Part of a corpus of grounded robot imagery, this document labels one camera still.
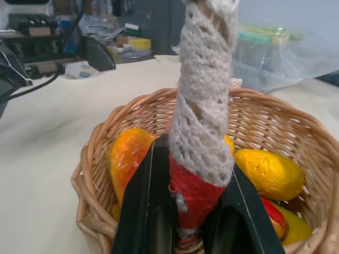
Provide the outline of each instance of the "plastic bag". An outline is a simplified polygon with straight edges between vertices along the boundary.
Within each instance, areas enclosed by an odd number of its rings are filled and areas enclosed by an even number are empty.
[[[232,55],[233,76],[242,88],[268,93],[339,68],[339,55],[305,31],[239,26]]]

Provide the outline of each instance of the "red foil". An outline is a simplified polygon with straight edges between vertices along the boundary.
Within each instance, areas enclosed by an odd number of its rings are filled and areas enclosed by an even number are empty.
[[[216,207],[224,192],[224,187],[218,187],[202,180],[176,163],[169,154],[169,173],[171,175],[170,192],[172,195],[181,193],[187,211],[178,210],[178,223],[181,229],[198,229],[207,215]]]

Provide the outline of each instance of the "orange foil-wrapped item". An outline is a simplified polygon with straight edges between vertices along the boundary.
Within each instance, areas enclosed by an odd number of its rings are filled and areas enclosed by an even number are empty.
[[[138,128],[122,132],[109,152],[110,174],[121,205],[123,193],[157,136]]]

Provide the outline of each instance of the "crocheted lace fabric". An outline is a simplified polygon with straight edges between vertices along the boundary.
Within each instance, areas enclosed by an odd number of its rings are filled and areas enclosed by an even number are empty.
[[[199,8],[203,2],[206,9]],[[224,142],[228,126],[231,52],[237,1],[186,1],[181,33],[181,78],[169,136],[173,158],[216,186],[226,186],[233,157]]]

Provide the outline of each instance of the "woven wicker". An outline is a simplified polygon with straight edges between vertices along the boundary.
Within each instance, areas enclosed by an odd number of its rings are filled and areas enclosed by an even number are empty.
[[[107,151],[123,130],[137,127],[164,133],[172,117],[176,89],[162,89],[116,108],[93,131],[72,175],[79,197],[76,222],[92,253],[109,254],[117,222],[117,202],[107,169]],[[279,99],[248,89],[230,91],[229,136],[237,149],[263,149],[290,157],[306,174],[306,187],[287,205],[316,229],[287,253],[337,253],[339,234],[338,142],[314,117]]]

